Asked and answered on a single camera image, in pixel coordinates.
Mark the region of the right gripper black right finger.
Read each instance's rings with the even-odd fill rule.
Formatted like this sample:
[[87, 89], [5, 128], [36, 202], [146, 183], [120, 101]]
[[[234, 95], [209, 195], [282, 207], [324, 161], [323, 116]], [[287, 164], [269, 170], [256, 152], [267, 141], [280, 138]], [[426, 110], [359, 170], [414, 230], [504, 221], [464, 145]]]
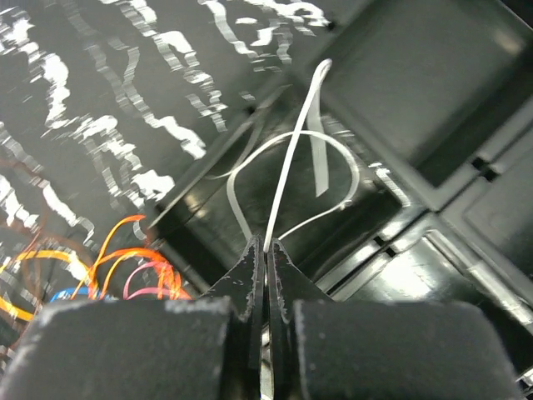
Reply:
[[331, 298], [294, 265], [277, 239], [267, 251], [267, 291], [273, 386], [291, 388], [299, 373], [295, 305]]

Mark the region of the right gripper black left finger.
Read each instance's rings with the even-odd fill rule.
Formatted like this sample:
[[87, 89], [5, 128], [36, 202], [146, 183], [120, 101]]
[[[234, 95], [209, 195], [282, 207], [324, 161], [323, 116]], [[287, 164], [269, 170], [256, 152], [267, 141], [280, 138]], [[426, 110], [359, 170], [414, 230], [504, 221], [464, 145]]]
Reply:
[[234, 267], [201, 295], [231, 302], [232, 354], [252, 371], [260, 369], [262, 359], [264, 256], [262, 238], [251, 237]]

